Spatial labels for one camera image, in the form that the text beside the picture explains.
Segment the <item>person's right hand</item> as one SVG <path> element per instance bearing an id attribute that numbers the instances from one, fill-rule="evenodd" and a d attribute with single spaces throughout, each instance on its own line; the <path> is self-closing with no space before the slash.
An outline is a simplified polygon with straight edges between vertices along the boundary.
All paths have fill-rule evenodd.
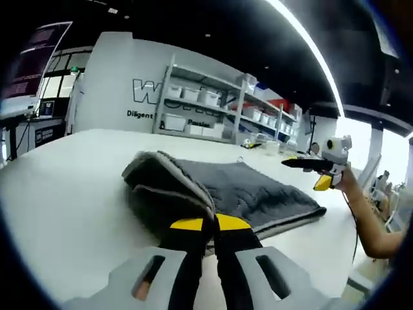
<path id="1" fill-rule="evenodd" d="M 354 194 L 359 190 L 359 184 L 355 178 L 351 165 L 348 163 L 341 175 L 341 180 L 336 185 L 336 188 L 344 192 L 345 194 Z"/>

